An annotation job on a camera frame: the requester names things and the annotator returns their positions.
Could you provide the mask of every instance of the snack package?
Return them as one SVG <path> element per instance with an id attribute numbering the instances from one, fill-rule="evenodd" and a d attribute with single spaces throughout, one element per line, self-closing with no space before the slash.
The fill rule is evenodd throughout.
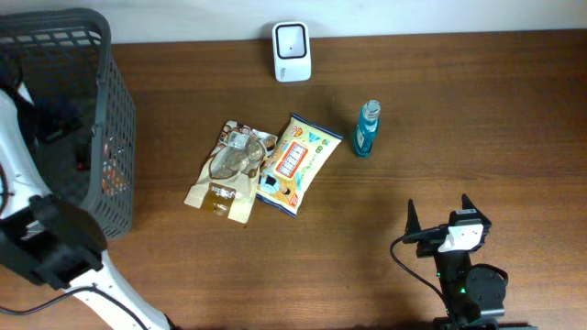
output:
<path id="1" fill-rule="evenodd" d="M 183 202 L 246 224 L 255 202 L 259 166 L 271 156 L 276 141 L 274 135 L 227 122 Z"/>
<path id="2" fill-rule="evenodd" d="M 277 149 L 260 166 L 257 197 L 295 216 L 310 182 L 341 140 L 340 134 L 293 114 Z"/>

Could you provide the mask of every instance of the bottle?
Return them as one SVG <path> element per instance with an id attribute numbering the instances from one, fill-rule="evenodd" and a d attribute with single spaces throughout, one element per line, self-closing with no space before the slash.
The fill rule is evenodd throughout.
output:
<path id="1" fill-rule="evenodd" d="M 379 113 L 382 106 L 375 100 L 367 102 L 360 110 L 359 124 L 355 132 L 355 151 L 360 157 L 369 157 L 373 140 L 379 131 Z"/>

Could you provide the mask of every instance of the gray plastic basket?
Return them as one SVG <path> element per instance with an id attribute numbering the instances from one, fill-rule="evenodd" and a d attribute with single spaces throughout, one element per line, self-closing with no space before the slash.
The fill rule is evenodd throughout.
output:
<path id="1" fill-rule="evenodd" d="M 135 106 L 110 53 L 110 27 L 91 9 L 0 16 L 0 51 L 18 63 L 33 101 L 79 112 L 83 127 L 33 156 L 52 192 L 79 205 L 108 238 L 132 225 Z M 74 149 L 91 141 L 91 169 L 77 169 Z"/>

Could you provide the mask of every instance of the tabletop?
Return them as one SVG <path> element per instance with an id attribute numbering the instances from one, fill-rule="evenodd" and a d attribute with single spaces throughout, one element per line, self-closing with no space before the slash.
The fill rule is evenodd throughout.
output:
<path id="1" fill-rule="evenodd" d="M 395 265 L 412 198 L 422 227 L 471 200 L 492 221 L 473 263 L 510 274 L 506 323 L 587 324 L 587 30 L 312 39 L 307 82 L 272 76 L 269 40 L 115 45 L 137 107 L 134 224 L 110 242 L 131 285 L 184 329 L 420 326 L 445 315 Z M 382 104 L 368 159 L 352 134 Z M 224 123 L 277 134 L 297 113 L 344 135 L 296 218 L 246 225 L 183 204 Z M 398 257 L 436 285 L 415 246 Z M 0 269 L 0 305 L 59 294 Z M 106 329 L 75 299 L 0 329 Z"/>

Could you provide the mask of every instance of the white wall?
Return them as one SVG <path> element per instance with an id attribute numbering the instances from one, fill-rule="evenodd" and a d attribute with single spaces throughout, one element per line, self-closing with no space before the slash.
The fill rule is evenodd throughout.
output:
<path id="1" fill-rule="evenodd" d="M 86 6 L 113 41 L 257 39 L 298 19 L 312 37 L 587 28 L 587 0 L 0 0 L 0 13 Z"/>

